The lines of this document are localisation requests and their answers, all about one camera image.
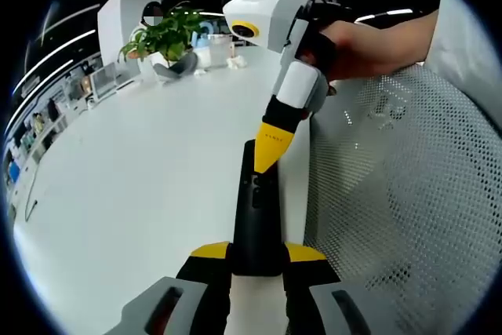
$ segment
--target green leaves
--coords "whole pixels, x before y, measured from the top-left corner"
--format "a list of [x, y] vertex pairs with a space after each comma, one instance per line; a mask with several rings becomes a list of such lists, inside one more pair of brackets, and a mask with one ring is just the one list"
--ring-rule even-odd
[[190, 44], [192, 32], [201, 31], [199, 24], [203, 19], [198, 14], [198, 10], [194, 11], [186, 7], [171, 9], [165, 15], [166, 17], [159, 25], [148, 26], [138, 31], [133, 40], [120, 49], [124, 59], [129, 52], [134, 50], [137, 50], [141, 60], [156, 51], [159, 51], [167, 60], [179, 60], [183, 56]]

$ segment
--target potted plant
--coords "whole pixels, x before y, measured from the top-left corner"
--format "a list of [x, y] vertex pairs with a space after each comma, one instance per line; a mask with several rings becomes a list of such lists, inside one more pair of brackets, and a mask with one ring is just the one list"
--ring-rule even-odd
[[190, 45], [191, 35], [200, 32], [202, 17], [197, 10], [177, 7], [164, 14], [158, 25], [148, 25], [139, 30], [132, 41], [120, 49], [124, 59], [143, 59], [159, 52], [169, 62], [178, 61]]

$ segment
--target office desk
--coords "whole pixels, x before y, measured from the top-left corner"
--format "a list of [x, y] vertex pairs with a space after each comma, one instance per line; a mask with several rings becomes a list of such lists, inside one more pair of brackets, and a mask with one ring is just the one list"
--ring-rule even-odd
[[[256, 135], [279, 69], [278, 54], [239, 52], [245, 69], [111, 96], [40, 161], [31, 194], [38, 204], [14, 231], [35, 289], [67, 332], [110, 329], [125, 303], [175, 276], [192, 250], [232, 240], [244, 143]], [[279, 164], [291, 242], [304, 237], [308, 161], [302, 122]], [[226, 333], [280, 333], [285, 302], [281, 278], [234, 279]]]

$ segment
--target white sleeve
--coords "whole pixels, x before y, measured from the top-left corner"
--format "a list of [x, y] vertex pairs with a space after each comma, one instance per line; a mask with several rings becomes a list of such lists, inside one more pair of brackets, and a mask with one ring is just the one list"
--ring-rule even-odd
[[463, 0], [441, 0], [425, 67], [467, 94], [502, 129], [502, 70], [481, 20]]

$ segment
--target white tabletop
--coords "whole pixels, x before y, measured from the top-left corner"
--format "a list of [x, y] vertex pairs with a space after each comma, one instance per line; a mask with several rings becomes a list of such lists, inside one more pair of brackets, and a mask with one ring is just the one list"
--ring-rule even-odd
[[[279, 69], [278, 54], [239, 52], [247, 68], [111, 96], [71, 123], [40, 161], [28, 205], [38, 204], [27, 223], [17, 217], [15, 240], [66, 332], [109, 330], [124, 304], [176, 276], [192, 250], [232, 240], [244, 143], [256, 135]], [[279, 163], [291, 242], [304, 237], [308, 160], [302, 122]], [[260, 333], [283, 331], [282, 280], [246, 279], [233, 280], [226, 334], [256, 333], [261, 320]]]

